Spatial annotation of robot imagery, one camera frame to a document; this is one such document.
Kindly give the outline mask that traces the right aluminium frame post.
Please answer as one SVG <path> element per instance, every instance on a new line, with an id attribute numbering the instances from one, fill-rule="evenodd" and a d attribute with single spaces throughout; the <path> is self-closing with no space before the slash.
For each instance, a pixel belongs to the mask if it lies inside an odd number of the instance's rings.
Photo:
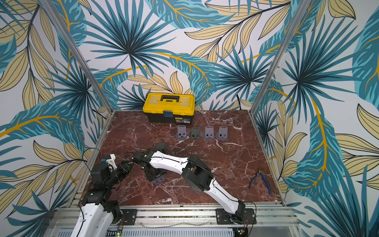
<path id="1" fill-rule="evenodd" d="M 295 35 L 295 32 L 297 31 L 297 27 L 301 23 L 302 17 L 306 13 L 306 9 L 307 9 L 309 3 L 310 3 L 310 1 L 300 1 L 299 2 L 299 6 L 298 6 L 296 12 L 294 13 L 292 20 L 290 21 L 288 31 L 284 34 L 282 42 L 279 46 L 279 49 L 278 49 L 278 51 L 277 51 L 277 53 L 276 53 L 276 55 L 272 61 L 272 64 L 271 64 L 271 66 L 270 66 L 270 68 L 269 68 L 269 70 L 265 76 L 265 79 L 263 80 L 263 82 L 261 84 L 260 90 L 258 91 L 257 96 L 255 97 L 255 101 L 254 101 L 252 108 L 250 110 L 250 115 L 252 117 L 257 112 L 260 101 L 262 100 L 262 98 L 265 95 L 265 91 L 267 90 L 267 88 L 270 84 L 270 81 L 274 75 L 274 72 L 278 66 L 278 63 L 279 63 L 281 57 L 284 55 L 287 47 L 289 46 L 289 43 L 290 43 L 292 37 Z"/>

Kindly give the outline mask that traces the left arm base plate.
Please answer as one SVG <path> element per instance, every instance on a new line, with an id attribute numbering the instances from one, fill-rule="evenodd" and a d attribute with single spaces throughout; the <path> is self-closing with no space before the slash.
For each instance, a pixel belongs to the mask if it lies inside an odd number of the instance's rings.
<path id="1" fill-rule="evenodd" d="M 121 209 L 116 211 L 112 226 L 134 226 L 137 217 L 137 209 Z"/>

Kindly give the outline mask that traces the aluminium frame post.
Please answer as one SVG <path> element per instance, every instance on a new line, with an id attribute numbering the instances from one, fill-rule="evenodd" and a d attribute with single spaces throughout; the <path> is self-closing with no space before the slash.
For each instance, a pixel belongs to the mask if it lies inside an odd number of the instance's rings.
<path id="1" fill-rule="evenodd" d="M 90 84 L 93 87 L 93 90 L 98 95 L 101 103 L 106 108 L 108 113 L 112 114 L 114 112 L 112 106 L 108 102 L 108 99 L 105 97 L 104 93 L 102 92 L 99 83 L 95 79 L 94 74 L 92 73 L 90 67 L 88 66 L 87 62 L 85 61 L 85 58 L 83 57 L 82 53 L 80 52 L 77 44 L 74 41 L 74 38 L 72 37 L 70 31 L 67 29 L 67 27 L 64 24 L 64 20 L 61 16 L 59 16 L 59 12 L 54 6 L 52 1 L 48 0 L 42 0 L 40 1 L 42 7 L 46 11 L 48 17 L 54 24 L 54 26 L 57 28 L 57 31 L 62 36 L 63 40 L 65 41 L 66 45 L 68 46 L 68 49 L 72 52 L 73 57 L 76 59 L 77 63 L 81 67 L 82 71 L 86 75 L 87 79 L 89 80 Z"/>
<path id="2" fill-rule="evenodd" d="M 276 53 L 276 55 L 272 61 L 272 64 L 271 64 L 271 66 L 270 66 L 270 68 L 269 68 L 269 70 L 265 76 L 265 79 L 263 80 L 263 82 L 261 84 L 260 90 L 258 91 L 257 96 L 255 97 L 255 101 L 254 101 L 252 108 L 250 110 L 250 115 L 252 117 L 257 112 L 260 101 L 262 100 L 262 98 L 265 95 L 265 91 L 267 90 L 267 88 L 270 84 L 270 81 L 274 75 L 274 72 L 278 66 L 278 63 L 279 63 L 281 57 L 284 55 L 287 47 L 289 46 L 289 43 L 290 43 L 292 37 L 295 35 L 295 32 L 297 31 L 297 27 L 301 23 L 302 17 L 306 13 L 306 9 L 307 9 L 309 3 L 310 3 L 310 1 L 300 1 L 299 2 L 299 6 L 298 6 L 296 12 L 294 13 L 292 20 L 290 21 L 288 31 L 284 34 L 282 42 L 279 46 L 279 49 L 278 49 L 278 51 L 277 51 L 277 53 Z"/>

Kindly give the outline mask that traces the aluminium front rail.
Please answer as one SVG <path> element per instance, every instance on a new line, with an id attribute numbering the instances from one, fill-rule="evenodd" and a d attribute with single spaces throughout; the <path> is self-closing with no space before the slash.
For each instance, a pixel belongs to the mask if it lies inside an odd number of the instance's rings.
<path id="1" fill-rule="evenodd" d="M 132 228 L 160 227 L 219 227 L 216 209 L 218 204 L 186 205 L 138 205 L 124 206 L 125 209 L 136 209 L 135 224 Z M 258 202 L 247 204 L 255 211 L 257 223 L 254 227 L 299 227 L 300 222 L 293 207 L 282 206 L 276 202 Z M 59 209 L 50 228 L 73 228 L 77 222 L 78 208 Z"/>

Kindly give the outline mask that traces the left aluminium frame post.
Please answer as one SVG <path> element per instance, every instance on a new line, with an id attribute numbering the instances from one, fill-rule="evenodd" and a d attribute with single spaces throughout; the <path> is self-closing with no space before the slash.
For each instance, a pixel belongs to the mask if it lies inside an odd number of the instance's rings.
<path id="1" fill-rule="evenodd" d="M 66 45 L 68 46 L 68 49 L 72 52 L 73 57 L 76 59 L 77 63 L 81 67 L 82 71 L 86 75 L 87 79 L 89 80 L 90 84 L 93 87 L 93 90 L 98 95 L 101 103 L 106 108 L 108 113 L 112 114 L 114 112 L 112 106 L 108 102 L 108 99 L 105 97 L 104 93 L 102 92 L 99 83 L 95 79 L 94 74 L 92 73 L 90 67 L 88 66 L 87 62 L 85 61 L 85 58 L 83 57 L 82 53 L 80 52 L 77 44 L 74 41 L 74 38 L 72 37 L 70 31 L 67 29 L 67 27 L 64 24 L 64 20 L 61 16 L 59 16 L 59 12 L 54 6 L 52 1 L 48 0 L 42 0 L 40 1 L 42 7 L 46 11 L 48 17 L 54 24 L 54 26 L 57 28 L 57 31 L 62 36 L 63 40 L 65 41 Z"/>

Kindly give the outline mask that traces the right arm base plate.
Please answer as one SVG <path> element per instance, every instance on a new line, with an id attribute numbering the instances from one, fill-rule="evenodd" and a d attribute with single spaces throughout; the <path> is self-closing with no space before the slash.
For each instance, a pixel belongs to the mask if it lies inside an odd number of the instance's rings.
<path id="1" fill-rule="evenodd" d="M 218 225 L 243 225 L 243 224 L 256 224 L 255 210 L 247 208 L 242 213 L 230 214 L 224 209 L 216 209 L 216 220 Z"/>

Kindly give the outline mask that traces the dark grey stand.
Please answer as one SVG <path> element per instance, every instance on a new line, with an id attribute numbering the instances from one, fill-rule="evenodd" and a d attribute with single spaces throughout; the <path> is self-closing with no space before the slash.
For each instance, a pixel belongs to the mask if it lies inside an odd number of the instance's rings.
<path id="1" fill-rule="evenodd" d="M 165 143 L 165 142 L 158 143 L 158 144 L 155 145 L 155 149 L 157 151 L 165 153 L 167 151 L 167 149 L 168 149 L 167 143 Z"/>
<path id="2" fill-rule="evenodd" d="M 199 127 L 192 127 L 190 134 L 190 139 L 197 140 L 200 139 L 200 128 Z"/>

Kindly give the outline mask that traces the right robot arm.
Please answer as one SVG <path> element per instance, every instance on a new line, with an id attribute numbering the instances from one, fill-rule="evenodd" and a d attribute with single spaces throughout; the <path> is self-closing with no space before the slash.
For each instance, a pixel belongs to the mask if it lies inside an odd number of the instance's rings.
<path id="1" fill-rule="evenodd" d="M 228 219 L 236 224 L 244 223 L 245 207 L 243 201 L 229 194 L 217 181 L 211 169 L 198 157 L 192 155 L 180 158 L 161 151 L 137 152 L 133 161 L 145 171 L 171 171 L 179 174 L 193 190 L 208 194 L 219 203 Z"/>

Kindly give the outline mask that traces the lavender stand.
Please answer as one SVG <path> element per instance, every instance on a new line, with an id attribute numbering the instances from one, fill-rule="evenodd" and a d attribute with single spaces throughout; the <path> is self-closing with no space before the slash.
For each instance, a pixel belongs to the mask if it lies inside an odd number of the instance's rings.
<path id="1" fill-rule="evenodd" d="M 205 131 L 204 131 L 204 134 L 203 134 L 203 138 L 206 140 L 206 141 L 211 141 L 214 139 L 214 127 L 212 126 L 207 126 L 205 128 Z"/>
<path id="2" fill-rule="evenodd" d="M 153 183 L 154 185 L 159 185 L 159 184 L 163 183 L 164 181 L 165 181 L 165 175 L 161 175 L 161 176 L 155 178 L 155 179 L 152 181 L 152 183 Z"/>
<path id="3" fill-rule="evenodd" d="M 177 127 L 176 139 L 179 141 L 184 141 L 187 138 L 187 127 L 185 125 L 180 125 Z"/>
<path id="4" fill-rule="evenodd" d="M 217 134 L 216 134 L 216 137 L 218 140 L 220 141 L 227 141 L 228 139 L 228 127 L 226 126 L 220 126 Z"/>

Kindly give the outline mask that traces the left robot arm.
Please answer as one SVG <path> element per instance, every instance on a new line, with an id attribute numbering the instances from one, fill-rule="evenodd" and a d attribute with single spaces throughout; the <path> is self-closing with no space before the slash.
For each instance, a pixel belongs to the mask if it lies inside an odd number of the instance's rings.
<path id="1" fill-rule="evenodd" d="M 120 210 L 118 201 L 109 200 L 112 188 L 120 184 L 132 165 L 121 162 L 117 167 L 102 162 L 91 171 L 91 185 L 84 195 L 77 223 L 72 237 L 104 237 L 111 225 L 120 226 L 125 215 Z"/>

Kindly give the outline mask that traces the yellow black toolbox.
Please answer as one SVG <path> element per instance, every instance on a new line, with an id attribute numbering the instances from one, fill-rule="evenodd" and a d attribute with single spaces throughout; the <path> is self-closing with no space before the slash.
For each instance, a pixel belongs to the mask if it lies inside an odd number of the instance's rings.
<path id="1" fill-rule="evenodd" d="M 195 97 L 184 94 L 149 93 L 143 112 L 150 122 L 191 124 Z"/>

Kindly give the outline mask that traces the white perforated vent panel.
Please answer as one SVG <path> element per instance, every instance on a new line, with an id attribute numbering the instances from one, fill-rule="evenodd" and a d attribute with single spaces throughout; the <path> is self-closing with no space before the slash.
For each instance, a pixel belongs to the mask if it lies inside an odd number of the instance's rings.
<path id="1" fill-rule="evenodd" d="M 106 237 L 234 237 L 230 228 L 126 228 L 108 230 Z"/>

